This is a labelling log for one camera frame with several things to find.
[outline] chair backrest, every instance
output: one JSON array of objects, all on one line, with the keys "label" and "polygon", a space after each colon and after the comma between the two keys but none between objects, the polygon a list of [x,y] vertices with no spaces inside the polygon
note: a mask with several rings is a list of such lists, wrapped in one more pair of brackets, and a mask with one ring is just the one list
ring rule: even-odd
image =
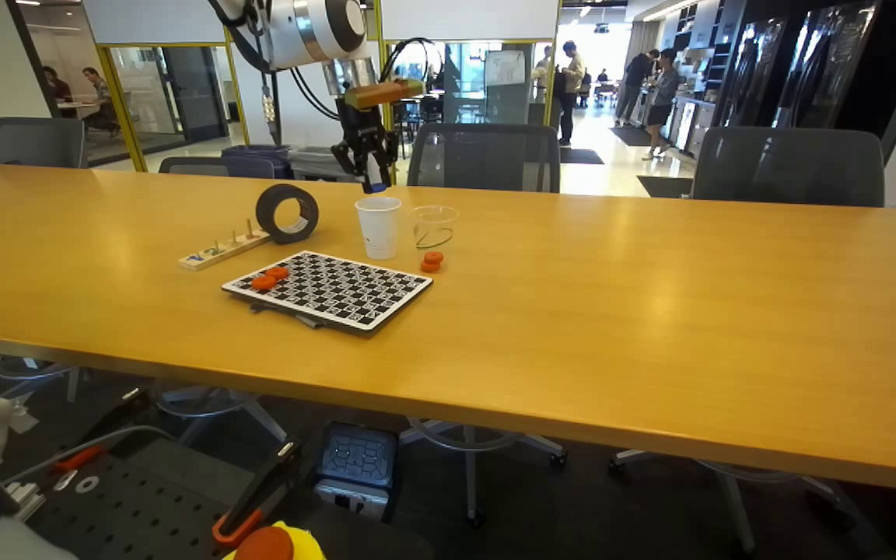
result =
[{"label": "chair backrest", "polygon": [[884,147],[864,131],[714,128],[691,196],[884,205]]},{"label": "chair backrest", "polygon": [[424,125],[408,184],[559,192],[559,149],[536,125]]},{"label": "chair backrest", "polygon": [[161,159],[161,175],[228,175],[228,163],[219,157],[173,157]]},{"label": "chair backrest", "polygon": [[79,120],[0,120],[0,164],[85,168]]}]

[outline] clear cup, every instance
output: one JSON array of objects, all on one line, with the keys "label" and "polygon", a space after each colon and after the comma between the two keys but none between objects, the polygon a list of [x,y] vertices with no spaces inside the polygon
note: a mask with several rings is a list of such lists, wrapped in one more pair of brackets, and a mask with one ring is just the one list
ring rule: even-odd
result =
[{"label": "clear cup", "polygon": [[363,196],[356,204],[363,257],[391,259],[400,247],[400,213],[401,204],[391,196]]},{"label": "clear cup", "polygon": [[413,205],[410,235],[416,248],[450,247],[455,238],[455,209],[450,205]]}]

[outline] roll of tape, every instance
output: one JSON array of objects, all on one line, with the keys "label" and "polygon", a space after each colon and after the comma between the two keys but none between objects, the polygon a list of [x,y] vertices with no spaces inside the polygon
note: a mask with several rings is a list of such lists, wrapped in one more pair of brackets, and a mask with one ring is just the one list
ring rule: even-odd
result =
[{"label": "roll of tape", "polygon": [[[278,225],[275,214],[285,204],[299,205],[299,222],[297,225]],[[275,239],[275,242],[302,242],[317,232],[317,198],[293,184],[275,184],[258,196],[257,205],[258,229]]]}]

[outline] black chair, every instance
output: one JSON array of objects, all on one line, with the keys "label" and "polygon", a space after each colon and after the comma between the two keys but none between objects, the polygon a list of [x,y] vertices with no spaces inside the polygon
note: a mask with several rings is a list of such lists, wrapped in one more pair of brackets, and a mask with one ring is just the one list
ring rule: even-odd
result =
[{"label": "black chair", "polygon": [[[161,175],[222,175],[228,177],[228,163],[219,157],[173,157],[161,159]],[[190,384],[155,384],[155,408],[169,416],[190,419],[181,441],[194,441],[206,425],[216,416],[246,410],[264,433],[288,441],[288,430],[263,408],[257,394],[222,390],[222,387],[190,387]]]},{"label": "black chair", "polygon": [[223,175],[228,177],[228,163],[216,157],[173,157],[173,159],[161,159],[159,175]]},{"label": "black chair", "polygon": [[[559,157],[553,131],[531,125],[427,125],[413,145],[410,186],[474,186],[474,191],[559,191]],[[483,428],[457,428],[410,416],[401,446],[434,441],[466,458],[466,520],[483,522],[475,503],[475,454],[530,446],[552,458],[553,469],[566,468],[558,441],[498,433]]]},{"label": "black chair", "polygon": [[[85,168],[85,125],[74,120],[0,120],[0,164]],[[74,402],[79,367],[0,354],[0,379],[14,384],[4,399],[31,394],[64,377],[70,402]]]},{"label": "black chair", "polygon": [[408,184],[559,192],[559,149],[536,125],[424,125]]},{"label": "black chair", "polygon": [[[705,138],[691,198],[799,204],[799,205],[884,205],[884,149],[864,131],[827,128],[717,128]],[[635,460],[656,454],[630,449],[610,460],[622,474]],[[752,474],[724,464],[702,464],[721,484],[729,515],[744,554],[755,551],[755,537],[739,479],[776,484],[785,474]],[[809,492],[839,520],[859,520],[839,489],[799,476]]]},{"label": "black chair", "polygon": [[0,120],[0,164],[85,168],[74,120]]}]

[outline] wooden table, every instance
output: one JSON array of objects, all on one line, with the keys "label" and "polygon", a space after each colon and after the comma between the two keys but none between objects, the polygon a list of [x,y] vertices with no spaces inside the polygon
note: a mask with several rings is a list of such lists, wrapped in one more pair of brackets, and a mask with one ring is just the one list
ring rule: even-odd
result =
[{"label": "wooden table", "polygon": [[[264,180],[0,168],[0,353],[348,408],[896,486],[896,213],[395,191],[457,209],[435,287],[379,334],[254,315],[206,272]],[[404,247],[395,267],[416,267]]]}]

